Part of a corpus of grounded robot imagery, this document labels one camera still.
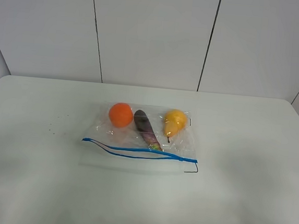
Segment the clear zip file bag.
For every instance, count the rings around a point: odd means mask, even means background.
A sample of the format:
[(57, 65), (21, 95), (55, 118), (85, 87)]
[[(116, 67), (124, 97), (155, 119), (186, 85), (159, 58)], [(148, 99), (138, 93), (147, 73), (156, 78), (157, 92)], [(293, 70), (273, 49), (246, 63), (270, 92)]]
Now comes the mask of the clear zip file bag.
[(192, 118), (189, 112), (183, 130), (170, 138), (164, 135), (164, 115), (174, 108), (127, 103), (133, 116), (143, 110), (153, 128), (162, 150), (150, 149), (136, 129), (134, 119), (123, 128), (114, 127), (109, 119), (111, 106), (117, 103), (98, 103), (92, 123), (86, 130), (80, 165), (99, 168), (123, 169), (159, 173), (198, 173), (198, 160), (192, 134)]

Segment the purple eggplant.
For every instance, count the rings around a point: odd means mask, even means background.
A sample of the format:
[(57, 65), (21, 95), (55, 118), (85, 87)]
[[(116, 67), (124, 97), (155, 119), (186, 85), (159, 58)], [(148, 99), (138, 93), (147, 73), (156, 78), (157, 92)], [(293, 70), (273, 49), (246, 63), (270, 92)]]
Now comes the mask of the purple eggplant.
[(145, 112), (143, 110), (137, 110), (134, 113), (133, 119), (137, 131), (139, 132), (143, 140), (147, 143), (148, 147), (150, 149), (163, 151)]

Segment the orange fruit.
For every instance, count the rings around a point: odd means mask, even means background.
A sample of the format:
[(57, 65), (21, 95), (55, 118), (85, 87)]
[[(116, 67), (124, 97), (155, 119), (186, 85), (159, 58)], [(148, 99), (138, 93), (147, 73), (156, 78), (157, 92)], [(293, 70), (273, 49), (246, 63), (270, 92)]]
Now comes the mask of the orange fruit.
[(128, 126), (133, 120), (133, 112), (129, 104), (117, 103), (109, 110), (109, 119), (114, 127), (123, 128)]

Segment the yellow pear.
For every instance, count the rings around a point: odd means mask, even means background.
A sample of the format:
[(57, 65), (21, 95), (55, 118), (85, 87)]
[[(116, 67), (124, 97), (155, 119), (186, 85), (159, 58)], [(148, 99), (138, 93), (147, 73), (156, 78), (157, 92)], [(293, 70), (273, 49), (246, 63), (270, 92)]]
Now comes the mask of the yellow pear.
[(170, 138), (185, 128), (187, 116), (183, 111), (170, 110), (164, 115), (164, 135), (170, 143)]

